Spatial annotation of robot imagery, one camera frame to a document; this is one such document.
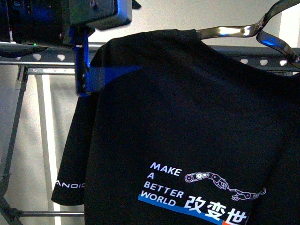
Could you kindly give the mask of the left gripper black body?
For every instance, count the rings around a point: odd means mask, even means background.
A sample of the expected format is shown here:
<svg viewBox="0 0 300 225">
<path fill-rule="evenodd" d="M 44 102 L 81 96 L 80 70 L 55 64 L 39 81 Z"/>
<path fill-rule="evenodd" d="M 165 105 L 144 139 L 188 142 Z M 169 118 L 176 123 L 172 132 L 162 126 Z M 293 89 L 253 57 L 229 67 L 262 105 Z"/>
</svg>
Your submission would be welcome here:
<svg viewBox="0 0 300 225">
<path fill-rule="evenodd" d="M 130 24 L 140 8 L 136 0 L 2 0 L 0 40 L 68 48 L 84 34 Z"/>
</svg>

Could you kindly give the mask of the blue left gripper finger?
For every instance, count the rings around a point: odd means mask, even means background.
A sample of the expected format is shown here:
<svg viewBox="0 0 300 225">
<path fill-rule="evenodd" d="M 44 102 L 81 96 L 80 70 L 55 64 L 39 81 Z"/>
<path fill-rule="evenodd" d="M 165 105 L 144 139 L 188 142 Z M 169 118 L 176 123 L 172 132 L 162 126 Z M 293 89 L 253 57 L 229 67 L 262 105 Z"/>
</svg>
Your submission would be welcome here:
<svg viewBox="0 0 300 225">
<path fill-rule="evenodd" d="M 87 31 L 84 30 L 80 37 L 81 45 L 73 47 L 77 95 L 87 97 L 93 92 L 99 92 L 114 79 L 141 69 L 140 66 L 92 67 L 90 65 Z"/>
</svg>

